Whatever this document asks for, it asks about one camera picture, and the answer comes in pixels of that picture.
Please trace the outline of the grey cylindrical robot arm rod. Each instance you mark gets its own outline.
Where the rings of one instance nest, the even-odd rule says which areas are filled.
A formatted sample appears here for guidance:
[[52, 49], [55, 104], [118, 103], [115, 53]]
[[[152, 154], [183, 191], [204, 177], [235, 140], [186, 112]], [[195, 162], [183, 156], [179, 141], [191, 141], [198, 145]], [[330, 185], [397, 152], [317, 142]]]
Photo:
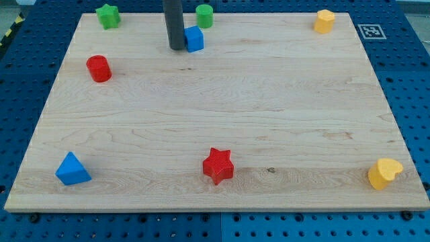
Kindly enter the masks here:
[[181, 0], [162, 0], [165, 24], [172, 50], [185, 48], [183, 8]]

